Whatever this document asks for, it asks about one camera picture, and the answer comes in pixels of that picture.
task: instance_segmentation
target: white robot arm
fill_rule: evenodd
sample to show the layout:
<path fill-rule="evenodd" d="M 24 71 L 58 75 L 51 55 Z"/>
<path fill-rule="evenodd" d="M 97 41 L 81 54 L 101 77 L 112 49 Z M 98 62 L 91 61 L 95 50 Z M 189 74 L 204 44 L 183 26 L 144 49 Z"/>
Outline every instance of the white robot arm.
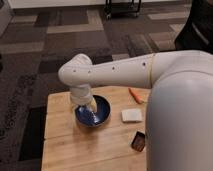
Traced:
<path fill-rule="evenodd" d="M 79 105 L 92 101 L 90 86 L 152 88 L 146 118 L 149 171 L 213 168 L 213 56 L 177 51 L 92 65 L 83 54 L 59 70 Z"/>

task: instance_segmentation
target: white block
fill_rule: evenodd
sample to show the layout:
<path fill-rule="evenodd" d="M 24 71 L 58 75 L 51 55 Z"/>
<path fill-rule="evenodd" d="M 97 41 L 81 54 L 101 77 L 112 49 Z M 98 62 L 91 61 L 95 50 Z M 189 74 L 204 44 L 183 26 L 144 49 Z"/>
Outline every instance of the white block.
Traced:
<path fill-rule="evenodd" d="M 122 121 L 123 122 L 142 122 L 142 112 L 140 109 L 126 109 L 122 110 Z"/>

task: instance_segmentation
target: orange carrot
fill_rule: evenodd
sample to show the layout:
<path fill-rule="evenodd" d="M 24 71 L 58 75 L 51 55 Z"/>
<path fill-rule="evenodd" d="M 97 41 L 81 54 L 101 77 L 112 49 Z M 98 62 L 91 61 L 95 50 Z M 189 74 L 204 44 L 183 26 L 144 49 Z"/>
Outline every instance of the orange carrot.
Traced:
<path fill-rule="evenodd" d="M 140 98 L 140 96 L 132 88 L 128 88 L 128 89 L 129 89 L 129 93 L 132 95 L 132 97 L 135 99 L 135 101 L 138 104 L 143 103 L 143 100 Z"/>

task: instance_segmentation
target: patterned carpet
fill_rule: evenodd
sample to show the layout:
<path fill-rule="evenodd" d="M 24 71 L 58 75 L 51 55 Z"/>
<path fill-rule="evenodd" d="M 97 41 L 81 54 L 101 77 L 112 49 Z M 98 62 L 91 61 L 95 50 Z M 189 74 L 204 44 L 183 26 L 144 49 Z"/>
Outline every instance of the patterned carpet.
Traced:
<path fill-rule="evenodd" d="M 111 20 L 103 6 L 17 10 L 0 38 L 0 170 L 40 170 L 47 97 L 68 90 L 62 64 L 78 53 L 99 64 L 175 50 L 189 9 L 145 3 L 138 18 Z"/>

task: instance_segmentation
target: table top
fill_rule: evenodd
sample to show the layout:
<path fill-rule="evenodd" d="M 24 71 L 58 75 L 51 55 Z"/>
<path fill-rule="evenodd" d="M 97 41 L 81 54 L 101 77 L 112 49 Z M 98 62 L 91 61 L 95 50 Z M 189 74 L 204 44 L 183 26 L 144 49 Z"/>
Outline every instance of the table top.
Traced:
<path fill-rule="evenodd" d="M 147 101 L 149 90 L 135 89 Z M 146 103 L 137 104 L 126 87 L 94 88 L 93 94 L 106 98 L 110 118 L 97 128 L 85 128 L 75 121 L 69 92 L 48 97 L 42 171 L 145 171 L 146 149 L 130 147 L 136 131 L 145 131 Z M 121 111 L 140 108 L 143 122 L 123 123 Z"/>

